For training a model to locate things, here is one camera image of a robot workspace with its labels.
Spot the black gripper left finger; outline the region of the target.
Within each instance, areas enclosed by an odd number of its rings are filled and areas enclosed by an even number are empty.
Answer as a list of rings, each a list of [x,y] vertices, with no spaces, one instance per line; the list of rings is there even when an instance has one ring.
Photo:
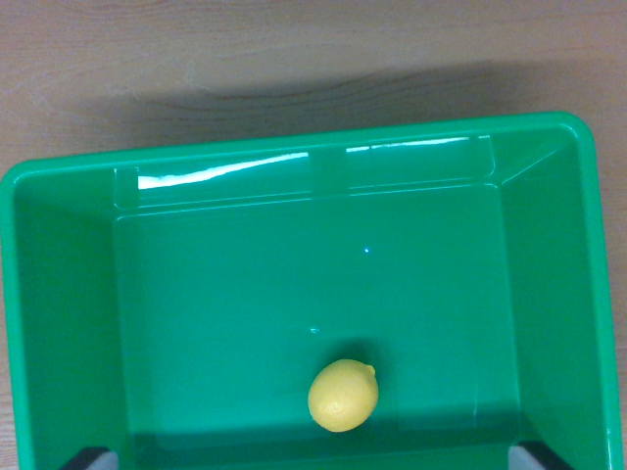
[[[80,450],[61,470],[118,470],[119,456],[106,447],[94,446]]]

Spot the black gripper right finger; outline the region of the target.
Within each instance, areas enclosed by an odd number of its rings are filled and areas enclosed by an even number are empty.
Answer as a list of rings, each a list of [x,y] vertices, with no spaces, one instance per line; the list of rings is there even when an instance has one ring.
[[[508,470],[570,470],[570,465],[545,443],[527,441],[508,449]]]

